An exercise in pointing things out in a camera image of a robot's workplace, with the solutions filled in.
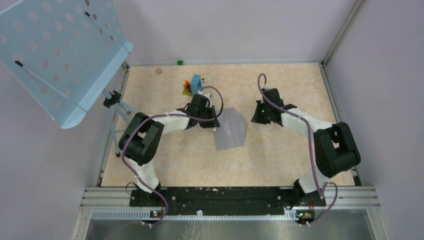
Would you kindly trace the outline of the colourful toy block assembly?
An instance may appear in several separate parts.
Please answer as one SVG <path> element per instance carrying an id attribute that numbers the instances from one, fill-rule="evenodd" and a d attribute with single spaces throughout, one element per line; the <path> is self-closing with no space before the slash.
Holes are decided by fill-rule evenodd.
<path id="1" fill-rule="evenodd" d="M 210 79 L 210 75 L 194 74 L 190 81 L 186 80 L 184 82 L 182 94 L 192 97 L 194 94 L 197 94 L 203 87 L 209 84 Z"/>

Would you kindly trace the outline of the grey envelope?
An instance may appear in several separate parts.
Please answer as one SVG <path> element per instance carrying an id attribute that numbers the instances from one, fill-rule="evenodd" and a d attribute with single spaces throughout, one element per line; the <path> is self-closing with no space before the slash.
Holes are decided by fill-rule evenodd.
<path id="1" fill-rule="evenodd" d="M 213 132 L 217 151 L 240 148 L 245 145 L 248 124 L 236 108 L 225 108 L 218 122 L 220 127 Z"/>

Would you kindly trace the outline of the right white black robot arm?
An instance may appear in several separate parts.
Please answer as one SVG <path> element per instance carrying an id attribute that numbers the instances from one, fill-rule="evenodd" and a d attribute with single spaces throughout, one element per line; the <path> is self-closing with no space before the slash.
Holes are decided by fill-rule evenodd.
<path id="1" fill-rule="evenodd" d="M 292 204 L 307 206 L 314 194 L 323 196 L 329 180 L 361 162 L 361 156 L 349 125 L 319 120 L 293 104 L 284 104 L 276 88 L 260 89 L 251 122 L 275 123 L 308 139 L 311 170 L 297 179 L 290 194 Z"/>

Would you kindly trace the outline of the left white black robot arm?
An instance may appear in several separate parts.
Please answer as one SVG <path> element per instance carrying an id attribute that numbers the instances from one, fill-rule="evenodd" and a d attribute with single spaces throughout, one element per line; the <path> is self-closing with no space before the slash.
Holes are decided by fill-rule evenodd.
<path id="1" fill-rule="evenodd" d="M 157 153 L 163 135 L 174 131 L 191 129 L 197 125 L 204 129 L 218 128 L 218 117 L 222 114 L 224 105 L 219 111 L 211 103 L 209 93 L 197 93 L 191 102 L 172 112 L 147 115 L 138 112 L 124 130 L 118 147 L 122 151 L 122 162 L 130 169 L 136 178 L 136 186 L 140 191 L 141 200 L 149 207 L 160 202 L 160 181 L 156 176 L 153 159 Z"/>

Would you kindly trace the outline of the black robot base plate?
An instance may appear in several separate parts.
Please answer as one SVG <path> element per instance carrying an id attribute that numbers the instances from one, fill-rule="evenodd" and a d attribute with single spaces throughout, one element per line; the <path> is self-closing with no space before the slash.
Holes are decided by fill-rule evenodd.
<path id="1" fill-rule="evenodd" d="M 131 191 L 130 207 L 158 207 L 168 216 L 264 216 L 283 215 L 295 207 L 326 206 L 318 193 L 279 186 L 256 187 L 162 187 L 159 194 Z"/>

